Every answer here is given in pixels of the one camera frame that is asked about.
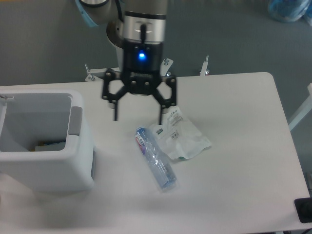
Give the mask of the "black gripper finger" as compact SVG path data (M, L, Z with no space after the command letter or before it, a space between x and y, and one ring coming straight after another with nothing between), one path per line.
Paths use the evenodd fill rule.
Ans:
M111 84L113 81L120 81L122 86L118 91L112 93ZM108 68L104 72L103 77L103 87L101 98L109 102L111 109L114 110L114 121L118 120L118 103L119 100L127 93L127 88L124 85L124 82L121 79L121 72L117 72L112 68Z
M158 119L159 125L162 124L162 115L164 114L164 110L177 105L177 77L175 75L164 77L164 82L171 89L170 98L165 99L157 88L152 92L153 97L160 105Z

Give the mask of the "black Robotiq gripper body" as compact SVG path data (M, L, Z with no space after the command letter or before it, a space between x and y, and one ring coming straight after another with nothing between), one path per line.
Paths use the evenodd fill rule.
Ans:
M163 43L141 43L123 40L123 66L121 81L127 92L152 95L161 83Z

